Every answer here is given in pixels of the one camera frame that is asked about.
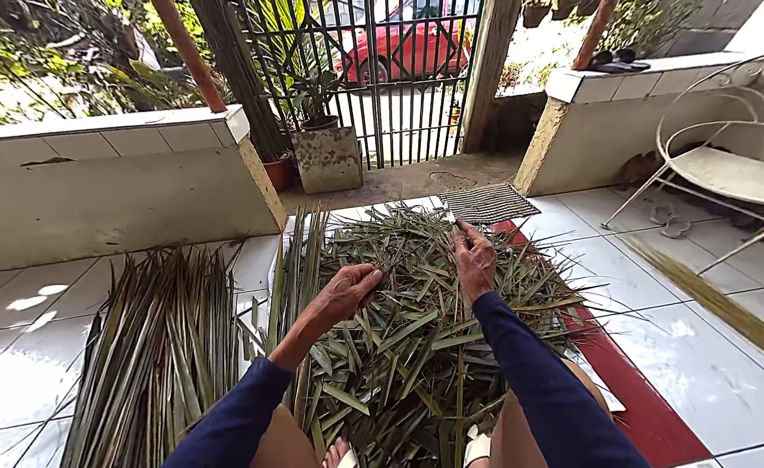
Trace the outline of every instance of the chair seat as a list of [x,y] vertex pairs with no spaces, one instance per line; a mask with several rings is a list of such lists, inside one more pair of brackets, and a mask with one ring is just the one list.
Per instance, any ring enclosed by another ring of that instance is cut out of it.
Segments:
[[764,204],[764,162],[700,146],[670,160],[689,182],[748,202]]

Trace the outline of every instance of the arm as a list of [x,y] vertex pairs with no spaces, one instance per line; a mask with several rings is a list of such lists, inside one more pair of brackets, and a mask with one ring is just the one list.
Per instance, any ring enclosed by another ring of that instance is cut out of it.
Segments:
[[293,373],[315,341],[372,298],[382,271],[345,266],[311,302],[269,359],[259,357],[240,382],[179,443],[163,468],[245,467],[272,421]]
[[454,253],[463,293],[550,468],[647,468],[578,377],[492,291],[494,249],[474,227],[460,224],[465,234],[455,236]]

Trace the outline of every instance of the chair leg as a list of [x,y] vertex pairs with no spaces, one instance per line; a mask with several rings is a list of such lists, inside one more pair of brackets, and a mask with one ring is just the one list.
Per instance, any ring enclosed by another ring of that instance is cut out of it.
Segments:
[[757,235],[753,236],[751,239],[747,240],[746,242],[743,242],[743,244],[736,248],[735,250],[730,251],[729,253],[723,255],[722,257],[715,260],[713,263],[711,263],[709,266],[707,266],[704,270],[697,273],[697,275],[702,275],[706,271],[709,271],[711,268],[716,267],[717,265],[720,265],[723,261],[725,261],[727,258],[737,255],[741,251],[745,250],[748,246],[751,246],[757,241],[761,241],[764,239],[764,229],[760,231]]
[[663,172],[664,172],[664,171],[665,171],[667,168],[668,168],[668,164],[666,163],[666,164],[664,164],[662,167],[660,167],[660,168],[659,168],[659,171],[656,171],[656,172],[654,172],[654,174],[650,176],[650,178],[647,180],[647,182],[645,182],[644,184],[642,184],[642,186],[641,186],[641,187],[639,187],[639,190],[635,191],[635,192],[633,193],[633,195],[631,195],[631,197],[630,197],[630,198],[628,198],[628,199],[627,199],[627,201],[625,201],[625,204],[624,204],[624,205],[622,205],[622,206],[620,206],[620,207],[619,207],[619,209],[618,209],[618,210],[616,210],[616,212],[615,212],[615,213],[613,213],[613,216],[611,216],[611,217],[610,217],[610,219],[608,219],[607,221],[604,221],[604,222],[601,224],[601,227],[603,227],[603,228],[605,228],[605,229],[610,229],[610,228],[608,227],[608,225],[610,224],[610,221],[613,221],[613,218],[615,218],[616,216],[618,216],[618,215],[619,215],[619,213],[621,213],[621,211],[622,211],[622,210],[624,210],[624,209],[627,207],[627,205],[629,205],[629,204],[630,204],[630,202],[632,202],[633,200],[635,200],[635,199],[636,199],[636,197],[639,197],[639,196],[640,196],[640,195],[641,195],[641,194],[642,194],[642,193],[643,193],[645,190],[647,190],[647,187],[649,187],[649,186],[650,186],[650,185],[651,185],[651,184],[652,184],[652,183],[653,183],[653,182],[654,182],[654,181],[655,181],[657,178],[659,178],[659,176],[661,176],[661,175],[662,175],[662,173],[663,173]]

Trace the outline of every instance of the red car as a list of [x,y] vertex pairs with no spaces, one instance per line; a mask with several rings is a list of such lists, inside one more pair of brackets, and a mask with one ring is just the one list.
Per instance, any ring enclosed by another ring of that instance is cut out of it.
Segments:
[[[468,63],[471,37],[477,26],[475,18],[466,18],[464,28],[462,28],[462,19],[444,19],[416,24],[398,22],[463,14],[475,15],[480,8],[480,1],[468,0],[467,5],[467,0],[376,0],[374,17],[383,18],[381,21],[376,20],[377,82],[427,77],[437,71],[445,72],[446,70],[450,75],[459,74]],[[389,8],[390,14],[386,14],[386,7]],[[461,28],[464,50],[459,47]],[[344,33],[345,50],[349,58],[336,61],[335,69],[340,72],[345,68],[346,81],[363,86],[371,81],[372,72],[371,63],[368,60],[367,34],[363,27],[355,29],[356,49],[358,49],[357,67],[355,66],[356,50],[349,45],[353,41],[353,34],[354,32]]]

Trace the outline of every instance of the car tire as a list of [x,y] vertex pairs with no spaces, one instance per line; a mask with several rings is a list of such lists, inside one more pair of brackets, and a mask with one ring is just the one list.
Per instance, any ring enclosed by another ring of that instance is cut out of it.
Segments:
[[[361,86],[367,86],[370,78],[370,61],[365,60],[362,66],[358,68],[358,84]],[[386,83],[390,81],[390,77],[387,75],[387,67],[381,61],[376,61],[376,75],[377,83]]]

